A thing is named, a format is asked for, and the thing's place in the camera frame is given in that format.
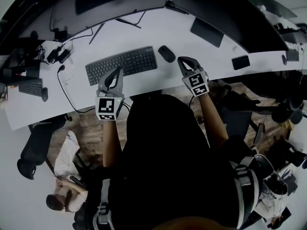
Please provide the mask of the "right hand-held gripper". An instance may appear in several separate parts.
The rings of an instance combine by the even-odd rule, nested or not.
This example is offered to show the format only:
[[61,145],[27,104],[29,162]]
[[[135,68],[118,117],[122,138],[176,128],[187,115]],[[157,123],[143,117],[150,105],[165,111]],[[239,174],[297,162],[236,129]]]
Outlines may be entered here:
[[178,57],[177,63],[183,76],[182,81],[194,97],[199,97],[209,92],[208,75],[196,59]]

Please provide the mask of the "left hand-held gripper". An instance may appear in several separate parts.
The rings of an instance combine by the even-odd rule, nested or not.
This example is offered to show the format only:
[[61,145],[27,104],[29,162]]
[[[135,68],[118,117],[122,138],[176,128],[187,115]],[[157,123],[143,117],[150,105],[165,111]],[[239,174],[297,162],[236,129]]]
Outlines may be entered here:
[[116,121],[125,99],[122,94],[124,70],[120,67],[109,70],[99,80],[95,113],[99,120]]

